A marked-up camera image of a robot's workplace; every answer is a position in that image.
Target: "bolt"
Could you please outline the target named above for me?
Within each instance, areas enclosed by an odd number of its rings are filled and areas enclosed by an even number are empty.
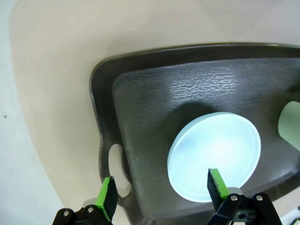
[[[88,212],[91,213],[94,209],[92,207],[88,208]]]
[[[232,201],[236,201],[236,200],[238,200],[238,198],[237,198],[237,196],[236,196],[236,195],[232,195],[232,196],[230,197],[230,199],[231,199]]]
[[[263,197],[262,197],[261,195],[258,195],[258,196],[256,196],[256,199],[257,199],[258,201],[262,201],[262,200],[263,200]]]
[[[66,210],[66,211],[64,211],[64,216],[67,216],[67,215],[69,215],[69,212]]]

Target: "light green cup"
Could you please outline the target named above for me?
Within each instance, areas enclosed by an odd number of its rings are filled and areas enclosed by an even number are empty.
[[[278,121],[279,135],[300,151],[300,103],[289,102]]]

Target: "tray surface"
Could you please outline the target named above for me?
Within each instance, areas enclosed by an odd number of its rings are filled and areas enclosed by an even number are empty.
[[[212,209],[211,203],[190,202],[176,194],[166,168],[169,149],[179,131],[196,117],[212,112],[239,114],[250,120],[261,136],[258,166],[242,187],[246,195],[266,191],[275,200],[300,185],[300,153],[277,132],[284,105],[300,100],[300,51],[286,46],[250,47],[231,46],[233,52],[244,50],[244,57],[237,52],[226,54],[225,50],[230,50],[227,45],[219,46],[219,56],[211,56],[215,49],[194,47],[210,56],[207,60],[189,48],[167,51],[170,57],[163,62],[158,60],[164,60],[160,56],[165,51],[150,53],[152,61],[149,54],[141,53],[139,59],[123,56],[95,69],[91,95],[104,142],[100,160],[106,158],[111,144],[124,147],[133,191],[128,197],[131,201],[120,199],[120,204],[125,208],[134,204],[140,210],[134,215],[127,210],[133,224],[192,224]],[[101,87],[100,80],[110,88]],[[228,163],[234,163],[234,156]],[[100,167],[106,166],[100,161]]]

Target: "dark serving tray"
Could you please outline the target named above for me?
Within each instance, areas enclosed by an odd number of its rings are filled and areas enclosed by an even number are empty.
[[[132,189],[119,204],[133,225],[205,224],[212,204],[176,194],[167,156],[188,122],[225,111],[249,119],[261,136],[261,157],[243,192],[276,200],[300,186],[300,153],[277,132],[281,110],[300,101],[299,89],[300,48],[289,45],[195,45],[104,60],[90,79],[101,178],[110,175],[110,147],[120,144]]]

